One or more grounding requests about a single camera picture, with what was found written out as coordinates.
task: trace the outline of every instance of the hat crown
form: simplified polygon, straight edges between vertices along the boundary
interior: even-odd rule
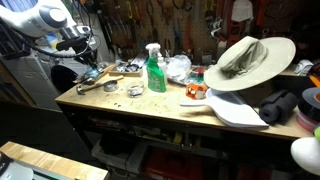
[[[229,77],[244,75],[259,67],[266,55],[267,48],[258,39],[246,36],[222,54],[217,65]]]

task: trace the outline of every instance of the green spray bottle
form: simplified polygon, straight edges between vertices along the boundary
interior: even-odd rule
[[[166,84],[164,79],[164,73],[158,66],[158,56],[160,53],[160,44],[151,43],[146,46],[149,51],[149,58],[147,63],[148,73],[148,87],[155,92],[165,92]]]

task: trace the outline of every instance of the hat brim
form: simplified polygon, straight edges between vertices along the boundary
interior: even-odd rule
[[[268,54],[258,68],[241,77],[227,78],[215,65],[204,73],[206,85],[219,91],[242,90],[275,77],[290,65],[296,53],[295,45],[290,39],[271,37],[259,41],[267,48]]]

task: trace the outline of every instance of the wooden board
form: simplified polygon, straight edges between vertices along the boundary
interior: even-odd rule
[[[101,81],[109,79],[112,79],[112,77],[106,75]],[[294,109],[294,113],[287,122],[277,123],[268,129],[234,128],[223,124],[209,107],[181,107],[179,105],[181,100],[191,100],[185,95],[186,89],[184,86],[169,82],[165,93],[151,91],[147,87],[146,71],[141,77],[145,83],[143,95],[136,98],[129,97],[125,88],[126,84],[138,79],[139,78],[125,77],[118,82],[119,89],[109,93],[105,92],[101,87],[86,92],[86,95],[78,95],[74,87],[59,96],[56,102],[138,117],[151,117],[154,118],[155,121],[174,121],[183,124],[200,125],[277,138],[295,139],[312,136],[312,133],[304,130],[296,122],[297,108]]]
[[[77,180],[105,180],[107,170],[99,169],[50,153],[29,148],[14,142],[7,142],[0,148],[7,156]]]

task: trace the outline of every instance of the red object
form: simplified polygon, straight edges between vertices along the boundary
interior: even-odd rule
[[[202,159],[154,148],[146,165],[146,173],[153,179],[202,180]]]
[[[202,91],[203,95],[205,96],[205,93],[207,91],[207,87],[200,85],[200,84],[188,84],[186,87],[186,96],[192,98],[192,99],[197,99],[196,98],[196,93],[197,91]]]

